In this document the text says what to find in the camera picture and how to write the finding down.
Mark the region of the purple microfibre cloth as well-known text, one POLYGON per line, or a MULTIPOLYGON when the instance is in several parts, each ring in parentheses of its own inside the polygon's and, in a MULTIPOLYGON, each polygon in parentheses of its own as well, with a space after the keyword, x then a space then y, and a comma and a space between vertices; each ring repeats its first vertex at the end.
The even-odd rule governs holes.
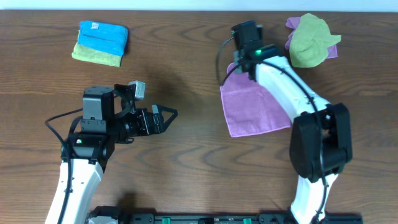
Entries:
POLYGON ((238 138, 291 127, 275 98, 247 73, 233 72, 220 87, 224 117, 231 137, 238 138))

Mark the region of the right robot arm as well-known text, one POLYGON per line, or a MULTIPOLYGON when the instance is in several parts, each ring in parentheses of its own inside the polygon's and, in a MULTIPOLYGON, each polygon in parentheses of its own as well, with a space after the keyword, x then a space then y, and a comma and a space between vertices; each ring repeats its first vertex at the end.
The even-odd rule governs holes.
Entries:
POLYGON ((259 223, 362 223, 359 215, 328 214, 331 186, 353 158, 348 108, 330 104, 293 70, 275 45, 264 45, 254 21, 232 26, 233 70, 268 90, 292 122, 290 161, 298 173, 294 201, 286 213, 267 213, 259 223))

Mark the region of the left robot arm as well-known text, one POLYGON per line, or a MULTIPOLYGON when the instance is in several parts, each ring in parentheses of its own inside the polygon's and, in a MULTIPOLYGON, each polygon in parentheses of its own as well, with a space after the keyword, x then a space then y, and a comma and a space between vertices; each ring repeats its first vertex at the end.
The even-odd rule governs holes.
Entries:
POLYGON ((115 145, 161 134, 178 116, 162 105, 152 105, 152 111, 136 108, 144 93, 139 81, 84 90, 82 115, 72 121, 67 138, 54 133, 62 145, 62 163, 46 223, 84 223, 115 145))

